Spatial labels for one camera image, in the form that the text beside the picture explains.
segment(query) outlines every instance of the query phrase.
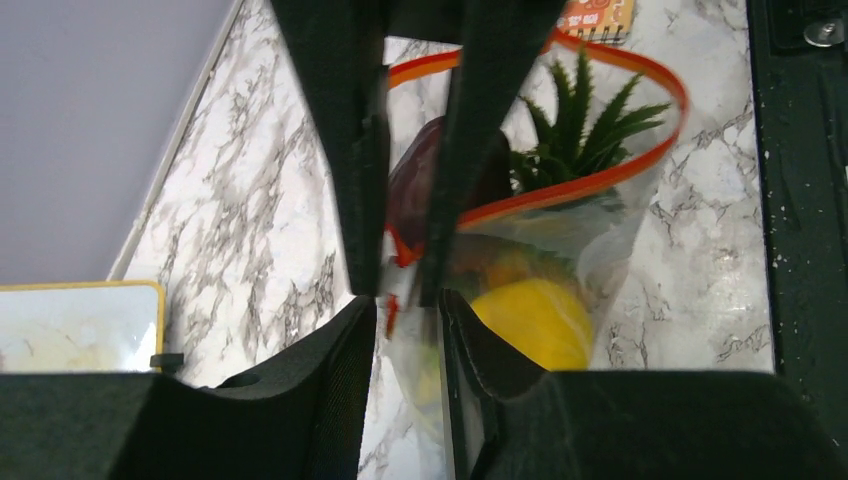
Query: ziplock bag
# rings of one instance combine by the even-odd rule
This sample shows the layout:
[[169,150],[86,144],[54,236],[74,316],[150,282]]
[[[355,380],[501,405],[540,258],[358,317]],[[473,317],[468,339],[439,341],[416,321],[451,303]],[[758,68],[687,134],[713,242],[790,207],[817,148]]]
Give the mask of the ziplock bag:
[[[588,59],[582,64],[581,49]],[[386,230],[395,255],[383,286],[384,351],[419,431],[437,444],[444,441],[444,429],[435,319],[409,299],[415,298],[416,262],[424,248],[440,125],[437,112],[422,114],[420,106],[410,108],[410,99],[444,105],[446,71],[458,58],[458,52],[448,52],[393,67],[389,94],[393,126],[419,127],[393,130],[393,153],[410,141],[411,146],[389,181]],[[552,80],[557,75],[571,79],[569,86]],[[622,100],[624,89],[629,94]],[[460,218],[444,286],[458,291],[488,328],[541,367],[585,369],[625,278],[663,160],[681,131],[688,98],[674,74],[656,62],[584,45],[560,32],[552,35],[522,95],[531,102],[516,102],[505,119],[506,141],[481,146],[491,149],[489,170]],[[605,113],[619,103],[623,108],[616,115]],[[653,108],[664,104],[670,108]],[[637,113],[642,106],[652,108]],[[575,128],[573,119],[582,116],[585,123]],[[656,122],[627,130],[625,120]],[[598,126],[603,128],[596,133]],[[576,143],[557,144],[551,130],[563,136],[576,132]],[[550,162],[551,156],[566,161]]]

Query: dark red vegetable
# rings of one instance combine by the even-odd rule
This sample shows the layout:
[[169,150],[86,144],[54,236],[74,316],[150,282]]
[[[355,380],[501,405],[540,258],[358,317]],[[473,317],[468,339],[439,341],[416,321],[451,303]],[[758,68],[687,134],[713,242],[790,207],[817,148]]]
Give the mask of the dark red vegetable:
[[[412,250],[420,248],[426,235],[427,209],[443,118],[435,118],[424,125],[389,175],[386,222]],[[503,132],[498,132],[497,141],[488,153],[486,169],[465,210],[512,196],[509,156],[509,140]]]

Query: yellow frame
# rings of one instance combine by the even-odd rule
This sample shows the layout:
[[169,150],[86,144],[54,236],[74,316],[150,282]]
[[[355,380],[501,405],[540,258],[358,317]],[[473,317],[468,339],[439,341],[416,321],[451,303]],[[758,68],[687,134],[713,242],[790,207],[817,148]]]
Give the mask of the yellow frame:
[[114,280],[103,282],[72,282],[72,283],[33,283],[29,285],[0,285],[0,292],[20,292],[28,290],[66,290],[70,288],[102,288],[102,287],[153,287],[159,297],[156,314],[156,355],[165,350],[165,288],[151,280]]

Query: marble surface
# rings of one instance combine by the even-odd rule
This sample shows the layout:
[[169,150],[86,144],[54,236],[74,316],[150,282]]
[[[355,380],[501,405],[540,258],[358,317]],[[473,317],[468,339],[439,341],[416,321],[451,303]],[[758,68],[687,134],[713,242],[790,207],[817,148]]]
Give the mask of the marble surface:
[[[596,368],[773,368],[744,8],[637,4],[623,48],[676,71],[694,108],[600,334]],[[386,57],[442,48],[390,40]],[[393,119],[400,143],[417,129],[413,116],[441,107],[424,93],[403,101],[415,113]],[[215,385],[268,358],[350,299],[328,170],[263,1],[246,0],[140,220],[126,278],[166,287],[167,348],[186,354],[189,384]],[[378,354],[360,478],[416,478],[421,449],[406,410]]]

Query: gray wall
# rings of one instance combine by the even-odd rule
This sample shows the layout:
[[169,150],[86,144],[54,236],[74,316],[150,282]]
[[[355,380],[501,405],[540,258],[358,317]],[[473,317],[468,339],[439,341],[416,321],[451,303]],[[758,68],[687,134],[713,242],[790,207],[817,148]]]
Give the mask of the gray wall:
[[103,280],[234,0],[0,0],[0,284]]

